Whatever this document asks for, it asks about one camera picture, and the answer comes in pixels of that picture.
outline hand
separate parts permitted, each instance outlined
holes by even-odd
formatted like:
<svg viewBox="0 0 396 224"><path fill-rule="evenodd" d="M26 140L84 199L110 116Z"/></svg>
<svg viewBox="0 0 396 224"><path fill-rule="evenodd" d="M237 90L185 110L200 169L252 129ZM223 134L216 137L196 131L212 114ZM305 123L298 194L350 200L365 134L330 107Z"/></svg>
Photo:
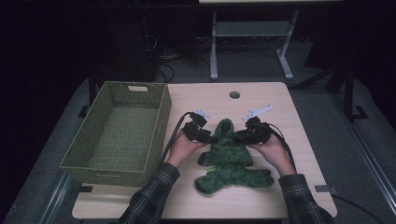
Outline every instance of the hand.
<svg viewBox="0 0 396 224"><path fill-rule="evenodd" d="M280 176L296 174L285 148L283 148L279 139L273 134L271 134L265 144L253 144L248 147L258 150L277 169Z"/></svg>
<svg viewBox="0 0 396 224"><path fill-rule="evenodd" d="M176 135L175 142L170 149L169 157L166 162L178 168L196 149L204 146L206 146L206 144L190 141L186 134L180 130Z"/></svg>

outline black cable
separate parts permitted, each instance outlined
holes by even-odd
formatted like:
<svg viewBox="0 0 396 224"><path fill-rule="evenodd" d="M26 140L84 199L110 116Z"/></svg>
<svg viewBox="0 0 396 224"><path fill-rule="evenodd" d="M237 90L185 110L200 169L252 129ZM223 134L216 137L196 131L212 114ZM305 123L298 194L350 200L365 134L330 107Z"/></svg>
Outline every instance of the black cable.
<svg viewBox="0 0 396 224"><path fill-rule="evenodd" d="M263 127L263 128L268 128L268 126L265 126L263 124L250 124L251 126L258 126L258 127ZM293 166L294 170L297 172L297 168L296 165L294 163L294 158L293 158L293 154L291 153L290 147L288 145L288 143L286 143L285 137L283 136L283 133L274 125L274 124L268 124L270 126L275 127L279 133L277 133L274 129L270 128L271 133L280 141L280 143L282 144L283 148L285 148L286 153L288 154L289 157L289 161L291 163L291 165Z"/></svg>
<svg viewBox="0 0 396 224"><path fill-rule="evenodd" d="M174 131L172 132L171 137L169 138L169 142L166 145L165 150L163 151L163 156L161 157L160 165L163 164L163 162L165 161L165 157L168 154L169 149L171 148L174 141L177 139L177 138L175 138L175 135L177 134L178 130L180 129L181 123L183 122L184 118L186 118L186 116L190 115L190 114L191 114L191 112L185 113L183 116L181 116L180 120L178 121Z"/></svg>
<svg viewBox="0 0 396 224"><path fill-rule="evenodd" d="M332 197L334 197L334 198L336 198L336 199L338 199L338 200L341 200L341 201L343 201L343 202L345 202L345 203L349 203L350 205L359 208L361 211L365 212L367 215L369 215L370 217L372 217L373 219L375 219L378 223L385 224L385 222L383 222L381 219L379 219L378 217L376 217L373 213L369 212L369 211L366 210L365 208L363 208L363 207L361 207L361 206L359 206L359 205L357 205L357 204L355 204L355 203L353 203L353 202L351 202L351 201L348 201L347 199L344 199L344 198L341 198L341 197L339 197L339 196L336 196L336 195L334 195L334 194L331 194L331 195L332 195Z"/></svg>
<svg viewBox="0 0 396 224"><path fill-rule="evenodd" d="M175 69L173 69L173 67L171 67L171 66L169 66L167 64L164 64L164 63L159 63L158 65L162 65L162 66L168 67L172 71L171 77L167 77L166 74L161 69L158 69L158 72L163 77L163 82L165 82L165 83L173 82L173 78L175 77Z"/></svg>

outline person's right hand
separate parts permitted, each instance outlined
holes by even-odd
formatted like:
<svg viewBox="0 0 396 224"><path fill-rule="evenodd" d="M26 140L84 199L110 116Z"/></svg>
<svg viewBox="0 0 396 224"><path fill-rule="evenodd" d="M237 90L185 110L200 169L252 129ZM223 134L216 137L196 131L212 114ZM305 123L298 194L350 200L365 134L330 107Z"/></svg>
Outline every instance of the person's right hand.
<svg viewBox="0 0 396 224"><path fill-rule="evenodd" d="M265 144L253 144L248 145L248 147L258 150L264 158L277 169L280 176L296 174L295 169L289 161L285 148L283 148L279 139L273 134L271 134Z"/></svg>

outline basket handle slot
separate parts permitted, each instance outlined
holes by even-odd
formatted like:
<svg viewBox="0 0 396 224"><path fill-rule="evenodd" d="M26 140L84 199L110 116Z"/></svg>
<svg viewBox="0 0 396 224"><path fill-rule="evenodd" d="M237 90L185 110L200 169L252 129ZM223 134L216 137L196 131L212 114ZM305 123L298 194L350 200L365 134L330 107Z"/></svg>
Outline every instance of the basket handle slot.
<svg viewBox="0 0 396 224"><path fill-rule="evenodd" d="M128 86L129 91L149 91L147 87L143 86Z"/></svg>
<svg viewBox="0 0 396 224"><path fill-rule="evenodd" d="M110 178L120 178L121 177L119 175L99 175L99 174L96 174L95 176L96 177L110 177Z"/></svg>

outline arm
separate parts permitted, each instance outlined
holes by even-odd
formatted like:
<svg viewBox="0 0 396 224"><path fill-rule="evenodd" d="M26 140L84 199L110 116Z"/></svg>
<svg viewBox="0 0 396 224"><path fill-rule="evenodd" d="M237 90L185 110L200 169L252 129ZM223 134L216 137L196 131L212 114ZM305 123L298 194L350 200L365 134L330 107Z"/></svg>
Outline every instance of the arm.
<svg viewBox="0 0 396 224"><path fill-rule="evenodd" d="M279 184L288 208L290 224L333 223L332 216L315 202L304 175L297 174L285 149L273 134L265 144L249 147L258 150L279 172Z"/></svg>
<svg viewBox="0 0 396 224"><path fill-rule="evenodd" d="M131 198L128 208L119 219L119 223L160 223L163 208L169 192L180 173L178 167L192 153L205 144L191 142L180 131L169 153L167 161L161 165L154 178Z"/></svg>

